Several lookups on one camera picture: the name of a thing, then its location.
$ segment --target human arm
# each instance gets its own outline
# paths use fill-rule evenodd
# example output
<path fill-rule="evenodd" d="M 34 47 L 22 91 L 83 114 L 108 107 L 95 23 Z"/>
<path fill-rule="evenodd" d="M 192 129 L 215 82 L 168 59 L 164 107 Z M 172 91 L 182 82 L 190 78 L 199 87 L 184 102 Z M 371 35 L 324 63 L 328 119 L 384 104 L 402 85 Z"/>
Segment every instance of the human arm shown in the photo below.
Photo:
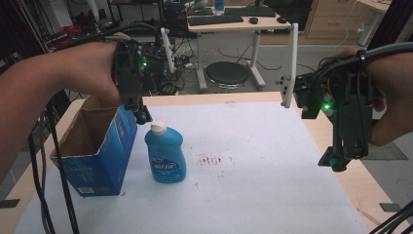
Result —
<path fill-rule="evenodd" d="M 357 48 L 347 48 L 336 54 L 337 58 L 353 56 Z M 367 64 L 373 85 L 383 98 L 375 98 L 376 111 L 385 110 L 374 125 L 370 142 L 384 145 L 398 137 L 413 132 L 413 53 L 399 53 L 376 58 Z"/>
<path fill-rule="evenodd" d="M 120 103 L 111 78 L 115 49 L 114 43 L 88 43 L 25 59 L 0 76 L 0 182 L 58 91 L 68 89 Z"/>

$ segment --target dish soap bottle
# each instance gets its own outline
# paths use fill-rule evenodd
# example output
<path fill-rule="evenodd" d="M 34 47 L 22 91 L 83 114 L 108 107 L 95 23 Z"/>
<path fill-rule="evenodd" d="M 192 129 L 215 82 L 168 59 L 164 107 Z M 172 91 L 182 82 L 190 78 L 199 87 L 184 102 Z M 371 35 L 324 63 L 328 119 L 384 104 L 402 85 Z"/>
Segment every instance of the dish soap bottle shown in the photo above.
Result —
<path fill-rule="evenodd" d="M 183 137 L 179 132 L 167 127 L 162 121 L 153 121 L 145 142 L 152 176 L 156 181 L 174 183 L 185 178 L 186 163 L 181 150 Z"/>

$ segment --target white paper sheet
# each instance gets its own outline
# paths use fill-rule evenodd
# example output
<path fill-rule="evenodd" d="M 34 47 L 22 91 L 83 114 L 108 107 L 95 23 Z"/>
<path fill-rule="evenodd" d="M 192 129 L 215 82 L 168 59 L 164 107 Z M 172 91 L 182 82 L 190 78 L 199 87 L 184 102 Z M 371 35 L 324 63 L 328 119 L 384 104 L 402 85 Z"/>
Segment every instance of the white paper sheet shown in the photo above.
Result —
<path fill-rule="evenodd" d="M 279 102 L 149 107 L 182 133 L 185 180 L 156 182 L 139 126 L 120 196 L 72 199 L 81 233 L 366 233 L 294 109 Z M 46 199 L 71 233 L 58 171 Z M 16 233 L 43 233 L 34 195 Z"/>

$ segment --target blue cardboard box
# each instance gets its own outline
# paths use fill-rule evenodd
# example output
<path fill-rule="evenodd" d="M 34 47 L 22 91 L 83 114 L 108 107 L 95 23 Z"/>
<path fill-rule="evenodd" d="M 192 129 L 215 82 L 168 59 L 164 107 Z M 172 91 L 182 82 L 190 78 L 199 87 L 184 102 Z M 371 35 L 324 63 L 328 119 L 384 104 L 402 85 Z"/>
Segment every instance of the blue cardboard box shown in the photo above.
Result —
<path fill-rule="evenodd" d="M 119 195 L 137 125 L 130 111 L 88 97 L 59 147 L 69 183 L 80 196 Z M 51 155 L 57 165 L 57 157 Z"/>

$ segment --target white bottle cap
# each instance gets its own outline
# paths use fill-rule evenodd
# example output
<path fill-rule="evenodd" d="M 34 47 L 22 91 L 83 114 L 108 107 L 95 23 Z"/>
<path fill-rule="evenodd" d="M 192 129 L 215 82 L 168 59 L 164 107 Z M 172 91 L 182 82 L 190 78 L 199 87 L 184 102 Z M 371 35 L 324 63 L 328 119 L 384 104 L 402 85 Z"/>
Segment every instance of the white bottle cap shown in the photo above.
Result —
<path fill-rule="evenodd" d="M 151 131 L 155 136 L 162 136 L 167 132 L 167 126 L 162 121 L 152 121 L 151 122 Z"/>

